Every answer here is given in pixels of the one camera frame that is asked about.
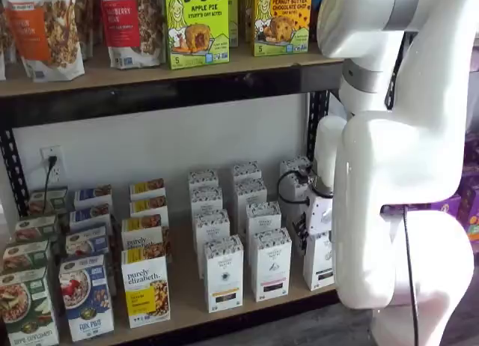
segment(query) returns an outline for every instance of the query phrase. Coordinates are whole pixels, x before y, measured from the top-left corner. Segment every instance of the gray floor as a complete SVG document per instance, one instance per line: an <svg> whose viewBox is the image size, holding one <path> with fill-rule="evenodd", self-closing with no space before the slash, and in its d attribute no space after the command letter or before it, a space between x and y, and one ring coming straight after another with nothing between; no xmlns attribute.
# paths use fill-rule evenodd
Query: gray floor
<svg viewBox="0 0 479 346"><path fill-rule="evenodd" d="M367 332L369 320L369 312L334 305L192 346L373 346ZM441 345L479 345L479 268Z"/></svg>

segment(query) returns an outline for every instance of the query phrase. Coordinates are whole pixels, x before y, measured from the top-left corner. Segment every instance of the black cable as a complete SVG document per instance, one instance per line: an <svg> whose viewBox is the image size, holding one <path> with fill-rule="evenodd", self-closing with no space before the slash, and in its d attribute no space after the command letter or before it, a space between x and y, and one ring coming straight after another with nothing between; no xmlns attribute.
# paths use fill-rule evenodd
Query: black cable
<svg viewBox="0 0 479 346"><path fill-rule="evenodd" d="M412 278L412 265L411 265L411 250L409 249L409 235L407 232L407 206L404 205L403 218L404 218L404 232L406 235L406 255L407 255L407 267L409 274L409 290L411 292L411 307L412 307L412 324L414 326L414 345L419 345L419 325L418 325L418 304L416 302L416 289L414 286L414 279Z"/></svg>
<svg viewBox="0 0 479 346"><path fill-rule="evenodd" d="M52 156L48 158L48 171L46 172L46 179L45 179L45 189L43 190L43 210L42 214L45 213L46 208L46 192L48 190L48 181L50 179L50 173L52 172L53 166L57 163L57 157Z"/></svg>

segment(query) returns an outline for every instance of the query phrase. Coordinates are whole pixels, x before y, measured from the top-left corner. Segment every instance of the bobo's package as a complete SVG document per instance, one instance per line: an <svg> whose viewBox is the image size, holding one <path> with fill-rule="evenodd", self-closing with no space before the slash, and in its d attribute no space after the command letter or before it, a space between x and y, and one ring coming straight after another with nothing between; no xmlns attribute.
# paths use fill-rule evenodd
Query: bobo's package
<svg viewBox="0 0 479 346"><path fill-rule="evenodd" d="M171 69L226 63L228 0L166 0Z"/></svg>
<svg viewBox="0 0 479 346"><path fill-rule="evenodd" d="M254 56L308 51L311 0L254 0Z"/></svg>

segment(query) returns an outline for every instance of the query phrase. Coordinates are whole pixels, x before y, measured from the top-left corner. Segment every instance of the granola bag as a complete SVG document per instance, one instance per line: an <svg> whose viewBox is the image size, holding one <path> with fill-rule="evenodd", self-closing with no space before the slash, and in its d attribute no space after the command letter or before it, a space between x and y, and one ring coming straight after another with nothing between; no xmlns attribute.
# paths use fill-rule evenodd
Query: granola bag
<svg viewBox="0 0 479 346"><path fill-rule="evenodd" d="M85 73L75 0L2 0L26 73L35 82L71 80Z"/></svg>
<svg viewBox="0 0 479 346"><path fill-rule="evenodd" d="M152 67L165 60L163 0L102 0L111 67Z"/></svg>

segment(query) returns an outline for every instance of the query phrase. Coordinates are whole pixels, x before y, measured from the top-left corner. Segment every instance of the green bobo's package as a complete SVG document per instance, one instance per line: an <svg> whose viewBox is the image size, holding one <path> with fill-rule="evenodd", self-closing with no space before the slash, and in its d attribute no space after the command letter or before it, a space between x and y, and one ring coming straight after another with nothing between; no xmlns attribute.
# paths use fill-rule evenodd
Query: green bobo's package
<svg viewBox="0 0 479 346"><path fill-rule="evenodd" d="M229 61L228 0L165 0L171 69Z"/></svg>

